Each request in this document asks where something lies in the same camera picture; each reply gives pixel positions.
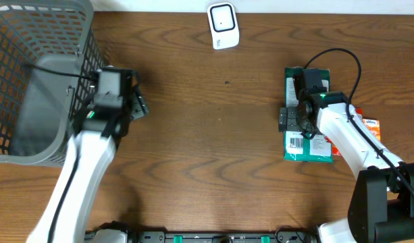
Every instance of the tabletop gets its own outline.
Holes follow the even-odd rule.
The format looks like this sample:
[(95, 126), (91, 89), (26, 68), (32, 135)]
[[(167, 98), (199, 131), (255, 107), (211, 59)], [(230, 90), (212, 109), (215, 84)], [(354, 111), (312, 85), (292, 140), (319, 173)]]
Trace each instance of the tabletop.
[[(382, 142), (414, 162), (414, 16), (238, 14), (240, 43), (216, 51), (207, 14), (96, 13), (93, 30), (116, 67), (138, 70), (149, 105), (131, 123), (101, 182), (88, 229), (275, 231), (346, 217), (346, 162), (285, 161), (278, 132), (284, 68), (332, 47), (363, 66), (353, 98), (380, 120)], [(328, 53), (331, 90), (349, 94), (357, 66)], [(0, 242), (24, 242), (60, 168), (0, 165)]]

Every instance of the white device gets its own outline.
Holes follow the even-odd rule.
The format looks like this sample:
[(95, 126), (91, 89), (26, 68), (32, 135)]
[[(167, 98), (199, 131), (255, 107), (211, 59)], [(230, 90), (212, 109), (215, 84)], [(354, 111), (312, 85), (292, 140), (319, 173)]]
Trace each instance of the white device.
[(216, 3), (208, 7), (207, 13), (213, 48), (235, 47), (240, 41), (240, 31), (234, 6), (231, 3)]

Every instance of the gray basket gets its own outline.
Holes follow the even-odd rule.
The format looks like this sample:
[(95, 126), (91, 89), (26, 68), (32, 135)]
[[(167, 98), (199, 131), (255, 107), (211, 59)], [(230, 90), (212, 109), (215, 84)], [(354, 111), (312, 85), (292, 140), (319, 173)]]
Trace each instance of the gray basket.
[(93, 14), (88, 0), (0, 0), (0, 163), (63, 164), (70, 117), (93, 87), (22, 64), (84, 76), (102, 67)]

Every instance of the white background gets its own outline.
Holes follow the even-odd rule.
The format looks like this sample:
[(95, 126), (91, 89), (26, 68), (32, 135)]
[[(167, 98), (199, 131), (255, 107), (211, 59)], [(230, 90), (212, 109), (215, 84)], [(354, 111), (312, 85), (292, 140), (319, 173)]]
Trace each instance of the white background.
[[(206, 12), (211, 0), (91, 0), (96, 11)], [(414, 14), (414, 0), (232, 0), (238, 13)]]

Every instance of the wooden surface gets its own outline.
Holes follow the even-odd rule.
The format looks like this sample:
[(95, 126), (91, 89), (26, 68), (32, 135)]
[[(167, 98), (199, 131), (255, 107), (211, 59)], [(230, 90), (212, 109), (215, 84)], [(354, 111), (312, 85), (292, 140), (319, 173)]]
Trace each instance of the wooden surface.
[[(278, 112), (284, 67), (330, 47), (361, 60), (353, 103), (379, 119), (382, 142), (414, 162), (414, 16), (239, 14), (240, 44), (214, 51), (205, 14), (97, 13), (101, 50), (138, 70), (151, 114), (132, 122), (101, 182), (88, 228), (122, 220), (169, 231), (269, 231), (345, 217), (355, 179), (334, 164), (284, 161)], [(357, 68), (343, 53), (332, 90)], [(23, 242), (60, 169), (0, 165), (0, 242)]]

